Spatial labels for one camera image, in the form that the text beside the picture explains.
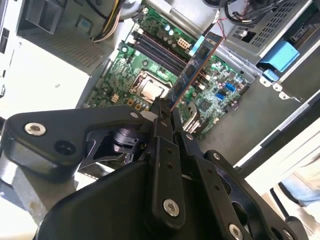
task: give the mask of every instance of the black bracket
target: black bracket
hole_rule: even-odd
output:
[[[144,123],[130,106],[79,108],[21,113],[5,122],[2,155],[19,166],[55,182],[63,182],[78,170],[87,153],[87,135],[94,130],[138,130]],[[28,123],[45,127],[45,134],[25,131]]]

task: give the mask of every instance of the gray metal panel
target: gray metal panel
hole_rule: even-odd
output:
[[[224,45],[250,63],[257,64],[311,3],[311,0],[289,0],[274,12],[267,13],[257,24],[236,26]],[[239,35],[243,30],[255,33],[249,42],[243,41]]]
[[[20,36],[88,75],[113,51],[105,44],[93,43],[89,37],[79,34],[75,29],[59,28],[55,34],[49,34],[36,28],[21,31]]]

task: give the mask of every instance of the ram slot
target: ram slot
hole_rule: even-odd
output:
[[[146,35],[134,32],[133,36],[136,40],[132,45],[134,49],[177,76],[183,71],[186,63],[169,52],[166,48],[162,47]]]

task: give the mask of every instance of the vent grille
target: vent grille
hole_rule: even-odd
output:
[[[249,31],[249,29],[253,29],[255,26],[255,24],[250,24],[248,26],[238,26],[237,30],[232,36],[236,39],[242,39],[242,36],[240,36],[241,31]]]
[[[298,8],[298,0],[290,0],[278,7],[273,14],[262,19],[257,24],[251,24],[248,26],[238,26],[232,33],[232,37],[242,40],[240,35],[241,31],[251,31],[256,33],[253,39],[248,43],[254,48],[262,48],[264,44],[267,44],[268,39],[273,38],[277,33],[277,30],[283,27],[284,19],[292,17],[292,10]]]
[[[56,32],[53,35],[41,32],[33,34],[33,36],[87,68],[100,60],[104,54],[89,39],[82,38],[73,32]]]

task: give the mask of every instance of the capacitor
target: capacitor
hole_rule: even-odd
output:
[[[166,24],[166,25],[164,25],[164,29],[165,29],[166,31],[169,31],[169,30],[171,29],[171,27],[170,27],[169,24]]]

